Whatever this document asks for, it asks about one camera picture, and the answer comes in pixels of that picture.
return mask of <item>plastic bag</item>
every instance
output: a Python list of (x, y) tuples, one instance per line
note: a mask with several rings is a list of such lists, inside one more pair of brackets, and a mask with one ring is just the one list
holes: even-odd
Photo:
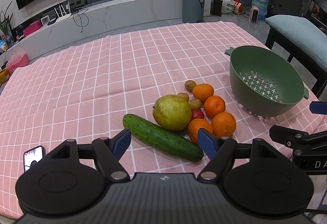
[(223, 5), (221, 7), (221, 13), (223, 14), (232, 13), (235, 5), (235, 1), (234, 0), (222, 0), (222, 1), (223, 1)]
[(2, 41), (1, 38), (0, 38), (0, 50), (1, 50), (1, 53), (8, 50), (7, 43), (5, 41)]

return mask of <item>cucumber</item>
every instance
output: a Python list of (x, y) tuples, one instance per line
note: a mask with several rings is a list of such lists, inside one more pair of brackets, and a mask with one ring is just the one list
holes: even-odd
[(166, 154), (192, 162), (203, 158), (203, 151), (198, 145), (137, 115), (124, 115), (123, 125), (143, 143)]

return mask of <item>table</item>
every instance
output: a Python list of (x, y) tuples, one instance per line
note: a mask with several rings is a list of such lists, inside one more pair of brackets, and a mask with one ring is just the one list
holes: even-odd
[[(260, 137), (290, 157), (290, 149), (271, 141), (269, 128), (278, 124), (313, 133), (326, 130), (326, 120), (310, 113), (309, 103), (317, 100), (312, 92), (309, 100), (269, 119), (251, 115), (238, 104), (224, 51), (246, 44), (264, 47), (233, 23), (181, 24), (107, 36), (17, 69), (0, 96), (0, 214), (22, 214), (14, 188), (26, 150), (42, 145), (48, 153), (68, 138), (78, 144), (112, 138), (123, 128), (126, 113), (154, 122), (154, 102), (185, 92), (187, 79), (211, 84), (215, 95), (225, 100), (226, 111), (237, 120), (233, 138), (238, 142)], [(190, 163), (132, 138), (120, 162), (131, 176), (135, 171), (197, 175), (208, 158)], [(82, 163), (93, 166), (89, 160)]]

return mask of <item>plant pot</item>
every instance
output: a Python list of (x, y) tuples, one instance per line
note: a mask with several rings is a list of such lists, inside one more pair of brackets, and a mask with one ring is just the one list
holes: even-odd
[(6, 42), (7, 42), (8, 48), (10, 48), (14, 45), (15, 41), (11, 34), (8, 34), (6, 36)]
[(221, 17), (221, 7), (222, 7), (222, 5), (223, 5), (222, 0), (219, 0), (219, 1), (214, 0), (214, 7), (212, 9), (212, 15)]

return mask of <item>phone screen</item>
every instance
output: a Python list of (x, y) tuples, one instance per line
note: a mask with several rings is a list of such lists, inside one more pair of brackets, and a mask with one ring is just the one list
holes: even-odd
[(44, 149), (42, 146), (32, 148), (24, 153), (24, 171), (29, 170), (43, 158)]

